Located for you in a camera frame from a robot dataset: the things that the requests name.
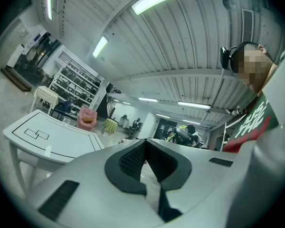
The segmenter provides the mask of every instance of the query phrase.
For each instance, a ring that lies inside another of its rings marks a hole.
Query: floor
[[[32,88],[32,91],[28,93],[20,91],[0,71],[0,181],[7,191],[14,193],[21,198],[25,197],[19,186],[19,182],[11,163],[9,143],[4,138],[2,131],[10,124],[29,113],[34,91],[34,88]],[[46,113],[48,111],[48,109],[43,107],[42,104],[39,104],[39,109]],[[97,120],[97,125],[92,131],[98,135],[104,147],[116,145],[121,141],[121,139],[127,137],[125,129],[120,126],[118,126],[116,132],[110,136],[106,131],[102,133],[103,121],[104,119],[99,118]],[[71,125],[75,126],[76,121],[72,120]],[[20,165],[24,179],[28,183],[31,167],[24,163],[21,163]],[[33,186],[38,185],[47,178],[49,174],[50,173],[46,171],[38,170]],[[141,182],[145,183],[147,186],[148,195],[146,199],[148,203],[154,210],[157,210],[160,186],[148,164],[143,166]]]

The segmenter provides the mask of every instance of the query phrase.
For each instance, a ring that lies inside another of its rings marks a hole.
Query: ceiling
[[[169,0],[141,15],[131,8],[137,0],[52,0],[53,20],[45,1],[33,0],[42,26],[126,96],[155,98],[159,103],[145,103],[154,112],[206,129],[230,119],[225,109],[255,97],[222,70],[220,47],[236,46],[248,34],[278,62],[285,45],[285,25],[267,0],[228,0],[229,10],[223,0]],[[253,11],[253,21],[243,19],[242,9]],[[248,22],[253,29],[247,32]],[[109,42],[95,59],[101,36]],[[210,113],[178,101],[209,104]]]

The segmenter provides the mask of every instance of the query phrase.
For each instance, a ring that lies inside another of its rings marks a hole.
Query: table leg
[[[33,111],[33,108],[34,108],[36,99],[37,99],[37,96],[34,97],[33,104],[32,104],[32,106],[31,106],[31,108],[30,108],[30,112],[29,112],[29,113],[31,113],[31,112]]]
[[[32,172],[30,174],[29,182],[28,182],[28,191],[31,191],[33,188],[33,183],[36,177],[36,172],[37,172],[37,168],[35,166],[32,166]]]
[[[47,112],[48,115],[50,114],[52,108],[53,108],[53,105],[51,104],[51,105],[49,106],[49,110],[48,110],[48,112]]]
[[[10,150],[10,154],[11,154],[11,160],[13,162],[14,168],[15,168],[15,172],[16,172],[16,176],[17,179],[19,181],[20,187],[22,188],[22,191],[24,192],[24,195],[26,196],[27,194],[27,187],[25,185],[22,173],[21,173],[21,169],[20,169],[20,160],[18,158],[18,152],[17,152],[17,146],[10,143],[9,144],[9,150]]]

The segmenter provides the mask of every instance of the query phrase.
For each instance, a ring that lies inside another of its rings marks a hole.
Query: white table
[[[35,110],[4,129],[9,140],[10,153],[21,188],[27,187],[20,170],[20,162],[33,166],[33,181],[36,169],[54,172],[73,159],[104,146],[95,133],[88,132]]]
[[[50,114],[51,110],[54,109],[54,107],[58,104],[59,95],[57,93],[47,88],[46,86],[39,86],[34,92],[34,100],[30,108],[30,113],[34,109],[34,105],[35,105],[37,97],[39,97],[42,100],[45,100],[46,102],[50,104],[50,107],[47,113],[48,115]]]

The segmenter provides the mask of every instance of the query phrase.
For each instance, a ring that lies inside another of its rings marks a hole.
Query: dark green shirt
[[[262,94],[252,111],[237,124],[223,151],[238,152],[244,142],[256,140],[264,131],[277,125],[276,115],[265,95]]]

